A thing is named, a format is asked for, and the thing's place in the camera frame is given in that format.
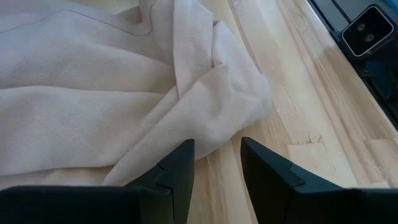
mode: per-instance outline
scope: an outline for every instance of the wooden surface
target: wooden surface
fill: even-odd
[[[76,0],[117,13],[135,0]],[[239,156],[249,136],[343,187],[398,187],[398,138],[306,0],[201,0],[273,92],[269,117],[196,163],[189,223],[257,223]]]

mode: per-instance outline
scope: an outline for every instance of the beige cloth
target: beige cloth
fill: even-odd
[[[194,0],[116,16],[0,1],[0,189],[123,185],[186,139],[209,154],[269,104],[246,49]]]

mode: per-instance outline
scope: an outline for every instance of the wood grain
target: wood grain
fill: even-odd
[[[119,13],[137,0],[76,0]],[[196,162],[189,223],[257,223],[240,162],[249,136],[343,187],[398,187],[398,134],[306,0],[201,0],[268,78],[269,117]]]

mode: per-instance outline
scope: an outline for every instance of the fabric fold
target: fabric fold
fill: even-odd
[[[0,2],[0,189],[124,185],[186,139],[200,159],[267,114],[265,76],[195,0],[118,15],[39,2]]]

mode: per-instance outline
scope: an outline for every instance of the cloth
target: cloth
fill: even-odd
[[[269,105],[244,46],[194,0],[118,15],[0,1],[0,189],[124,185],[186,139],[209,154]]]

